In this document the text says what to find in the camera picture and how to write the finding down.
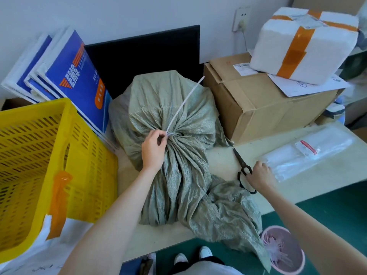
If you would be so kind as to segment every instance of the left hand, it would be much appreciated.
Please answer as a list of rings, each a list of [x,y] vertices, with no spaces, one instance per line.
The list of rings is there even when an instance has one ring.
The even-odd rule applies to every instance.
[[[163,165],[164,151],[167,146],[166,132],[162,130],[151,130],[141,145],[143,158],[143,169],[152,170],[156,174]]]

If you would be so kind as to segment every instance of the styrofoam box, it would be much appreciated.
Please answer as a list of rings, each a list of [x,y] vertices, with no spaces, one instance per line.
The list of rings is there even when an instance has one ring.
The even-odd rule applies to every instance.
[[[325,83],[348,57],[356,45],[358,32],[332,27],[322,21],[358,27],[358,18],[335,12],[322,12],[319,20],[306,17],[308,9],[280,8],[274,15],[289,16],[293,19],[270,19],[261,28],[250,67],[277,75],[283,59],[300,26],[315,27],[312,38],[290,79],[321,85]]]

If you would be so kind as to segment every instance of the green floor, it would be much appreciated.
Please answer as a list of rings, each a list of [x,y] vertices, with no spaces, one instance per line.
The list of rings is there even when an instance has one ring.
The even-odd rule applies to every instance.
[[[367,256],[367,181],[335,190],[297,205]],[[283,226],[275,212],[264,215],[262,224],[263,228],[271,225]],[[157,274],[167,274],[178,253],[184,253],[189,261],[194,259],[198,255],[200,246],[203,245],[208,246],[213,255],[223,260],[226,265],[246,275],[262,275],[264,272],[259,260],[252,253],[231,250],[221,243],[192,239],[158,251]],[[272,269],[271,274],[279,273]],[[301,274],[318,273],[307,259],[305,269]]]

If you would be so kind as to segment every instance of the zip tie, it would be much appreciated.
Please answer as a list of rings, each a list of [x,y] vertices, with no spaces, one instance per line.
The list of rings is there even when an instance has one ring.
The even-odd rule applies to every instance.
[[[186,101],[189,99],[189,97],[191,96],[191,94],[195,91],[195,89],[199,86],[199,84],[201,83],[201,81],[204,79],[205,76],[203,76],[198,83],[196,83],[196,85],[192,88],[191,92],[189,92],[189,94],[187,95],[187,97],[185,98],[185,100],[182,102],[181,106],[178,108],[176,114],[173,116],[170,124],[168,125],[167,127],[167,130],[166,130],[166,135],[169,136],[171,135],[172,133],[168,133],[168,129],[170,129],[171,127],[171,124],[173,123],[173,120],[177,117],[178,115],[178,112],[182,109],[182,107],[184,106],[184,104],[186,103]]]

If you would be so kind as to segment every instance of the desk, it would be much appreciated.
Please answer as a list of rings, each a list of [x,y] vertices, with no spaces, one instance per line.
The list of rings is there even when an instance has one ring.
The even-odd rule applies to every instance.
[[[354,135],[339,122],[332,125]],[[238,145],[236,150],[247,164],[253,166],[259,156],[319,129],[320,127],[318,126],[311,126],[293,130]],[[122,150],[119,150],[117,155],[119,157],[118,185],[119,194],[121,194],[134,181],[138,172],[131,165]],[[237,179],[237,172],[240,170],[240,166],[232,148],[215,147],[207,151],[207,155],[209,158],[209,169],[212,174],[218,175],[225,180]],[[367,144],[356,137],[355,142],[345,151],[326,159],[308,171],[279,183],[278,189],[287,199],[293,203],[298,203],[367,179],[366,166]],[[253,199],[259,206],[261,214],[273,211],[272,206],[261,194],[253,195]],[[178,222],[173,225],[159,227],[139,224],[124,255],[124,262],[192,238],[194,238],[194,234]]]

